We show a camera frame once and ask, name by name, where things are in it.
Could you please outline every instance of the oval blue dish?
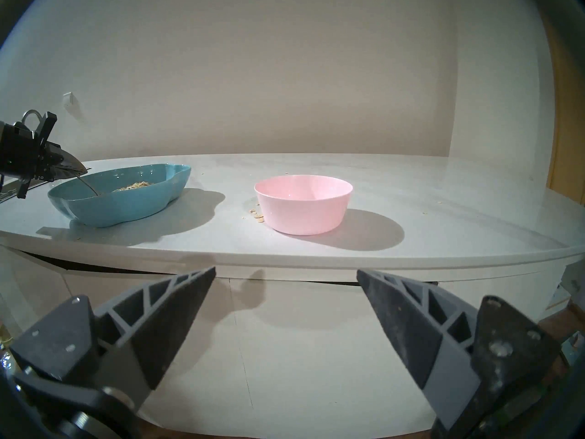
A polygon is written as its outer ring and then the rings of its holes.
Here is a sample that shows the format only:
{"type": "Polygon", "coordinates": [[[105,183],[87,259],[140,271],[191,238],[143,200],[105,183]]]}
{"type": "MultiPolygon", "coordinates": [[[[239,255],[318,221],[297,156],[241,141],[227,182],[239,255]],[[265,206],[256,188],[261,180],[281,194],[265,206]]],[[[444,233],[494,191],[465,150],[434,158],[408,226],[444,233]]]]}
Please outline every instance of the oval blue dish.
{"type": "Polygon", "coordinates": [[[66,217],[104,228],[162,211],[181,194],[190,174],[188,165],[168,163],[118,168],[83,177],[100,196],[95,196],[79,179],[73,179],[53,187],[48,197],[66,217]],[[151,185],[114,191],[142,181],[151,185]]]}

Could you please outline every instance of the pink plastic bowl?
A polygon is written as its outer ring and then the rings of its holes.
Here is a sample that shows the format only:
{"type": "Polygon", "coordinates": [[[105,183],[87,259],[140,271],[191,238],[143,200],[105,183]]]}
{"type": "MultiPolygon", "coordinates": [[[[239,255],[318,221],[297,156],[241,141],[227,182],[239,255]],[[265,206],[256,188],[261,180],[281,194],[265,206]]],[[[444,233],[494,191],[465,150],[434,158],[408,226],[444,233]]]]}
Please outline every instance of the pink plastic bowl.
{"type": "Polygon", "coordinates": [[[258,182],[255,190],[268,226],[307,236],[339,226],[353,186],[334,177],[300,174],[271,177],[258,182]]]}

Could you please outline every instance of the floor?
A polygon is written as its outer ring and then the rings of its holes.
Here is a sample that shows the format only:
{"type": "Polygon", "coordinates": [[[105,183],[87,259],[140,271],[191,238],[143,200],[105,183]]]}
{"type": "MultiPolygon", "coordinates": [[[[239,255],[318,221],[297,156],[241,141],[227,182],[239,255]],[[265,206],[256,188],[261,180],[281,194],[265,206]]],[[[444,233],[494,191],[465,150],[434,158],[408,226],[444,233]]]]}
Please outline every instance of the floor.
{"type": "MultiPolygon", "coordinates": [[[[569,335],[577,330],[585,333],[585,314],[575,305],[570,305],[563,311],[542,320],[539,325],[558,341],[565,340],[569,335]]],[[[566,365],[561,357],[555,360],[545,381],[552,380],[556,377],[563,376],[567,372],[566,365]]],[[[177,431],[165,430],[156,427],[146,421],[140,420],[140,430],[143,439],[249,439],[249,438],[226,438],[220,436],[206,436],[203,434],[180,433],[177,431]]],[[[420,433],[405,434],[403,436],[394,436],[400,439],[430,439],[428,431],[420,433]]]]}

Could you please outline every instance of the screw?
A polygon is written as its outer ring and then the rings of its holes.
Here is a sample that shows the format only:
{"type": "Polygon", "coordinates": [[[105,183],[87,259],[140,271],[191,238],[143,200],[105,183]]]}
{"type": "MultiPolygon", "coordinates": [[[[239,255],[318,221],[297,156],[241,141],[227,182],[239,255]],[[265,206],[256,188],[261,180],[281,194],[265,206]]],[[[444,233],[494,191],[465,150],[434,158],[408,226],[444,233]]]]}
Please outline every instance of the screw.
{"type": "Polygon", "coordinates": [[[533,340],[540,340],[540,334],[535,330],[529,330],[527,334],[533,340]]]}
{"type": "Polygon", "coordinates": [[[490,343],[490,351],[496,357],[505,358],[512,355],[514,348],[507,341],[495,340],[490,343]]]}

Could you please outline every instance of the beige wall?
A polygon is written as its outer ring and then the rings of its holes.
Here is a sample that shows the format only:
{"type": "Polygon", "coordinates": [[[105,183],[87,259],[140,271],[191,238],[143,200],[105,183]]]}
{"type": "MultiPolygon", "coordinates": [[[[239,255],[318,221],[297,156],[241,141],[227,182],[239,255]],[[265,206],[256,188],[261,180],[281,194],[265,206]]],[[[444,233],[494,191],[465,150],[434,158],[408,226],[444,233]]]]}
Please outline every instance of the beige wall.
{"type": "Polygon", "coordinates": [[[453,0],[457,96],[450,156],[546,184],[555,88],[532,0],[453,0]]]}
{"type": "Polygon", "coordinates": [[[0,110],[57,113],[83,160],[446,156],[456,69],[452,0],[37,0],[0,50],[0,110]]]}

